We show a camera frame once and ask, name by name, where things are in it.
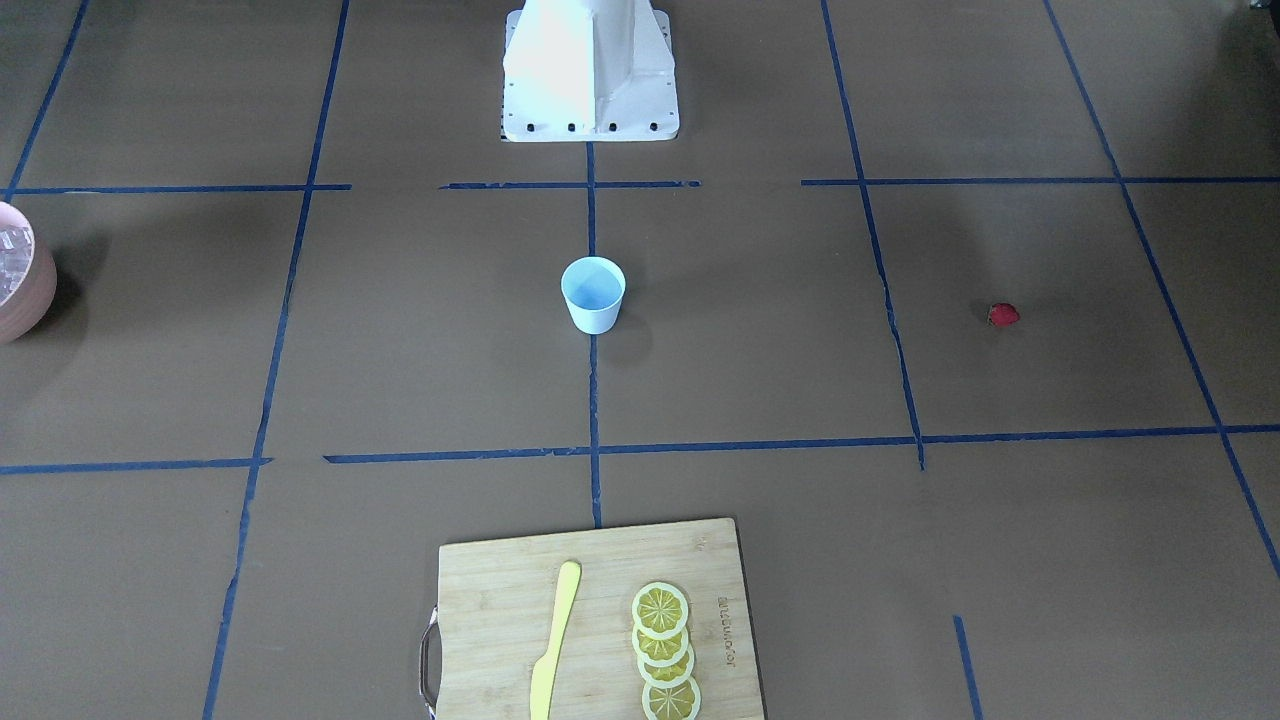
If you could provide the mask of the light blue plastic cup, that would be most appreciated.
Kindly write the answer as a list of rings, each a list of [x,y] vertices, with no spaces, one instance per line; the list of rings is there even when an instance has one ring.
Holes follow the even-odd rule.
[[[617,322],[626,278],[608,258],[580,258],[563,270],[559,290],[577,329],[585,334],[603,334]]]

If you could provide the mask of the pink bowl with ice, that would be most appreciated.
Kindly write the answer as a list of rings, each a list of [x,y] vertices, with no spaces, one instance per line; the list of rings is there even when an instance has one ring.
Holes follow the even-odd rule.
[[[3,304],[1,342],[32,331],[52,305],[58,272],[52,254],[28,218],[9,202],[1,204]]]

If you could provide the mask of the yellow plastic knife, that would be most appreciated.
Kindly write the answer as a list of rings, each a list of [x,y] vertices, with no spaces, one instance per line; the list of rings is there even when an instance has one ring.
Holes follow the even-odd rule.
[[[570,624],[581,575],[582,569],[577,561],[568,560],[562,562],[559,566],[550,611],[547,646],[543,655],[534,662],[530,674],[530,692],[527,702],[530,719],[550,717],[550,707],[556,691],[556,676],[563,650],[564,634],[567,632],[567,625]]]

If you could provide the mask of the bamboo cutting board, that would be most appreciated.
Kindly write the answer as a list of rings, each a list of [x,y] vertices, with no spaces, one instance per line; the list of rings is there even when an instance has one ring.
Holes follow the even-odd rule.
[[[561,564],[582,575],[549,719],[645,719],[632,598],[677,585],[701,688],[698,719],[763,719],[739,530],[730,518],[445,544],[422,634],[420,693],[431,719],[530,719]]]

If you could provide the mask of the bottom lemon slice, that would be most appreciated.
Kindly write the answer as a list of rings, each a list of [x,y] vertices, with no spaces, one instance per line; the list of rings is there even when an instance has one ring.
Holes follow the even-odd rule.
[[[701,688],[691,676],[672,687],[646,683],[641,694],[641,710],[649,720],[698,719],[701,710]]]

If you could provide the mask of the red strawberry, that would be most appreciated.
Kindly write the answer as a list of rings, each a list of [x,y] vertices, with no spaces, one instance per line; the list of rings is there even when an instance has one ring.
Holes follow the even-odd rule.
[[[991,304],[987,313],[987,323],[992,327],[1010,327],[1021,320],[1019,309],[1012,304]]]

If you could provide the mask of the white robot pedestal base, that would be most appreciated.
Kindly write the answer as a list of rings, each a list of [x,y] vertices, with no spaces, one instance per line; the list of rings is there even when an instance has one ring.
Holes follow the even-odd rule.
[[[681,119],[669,15],[649,1],[526,1],[506,17],[500,137],[657,142]]]

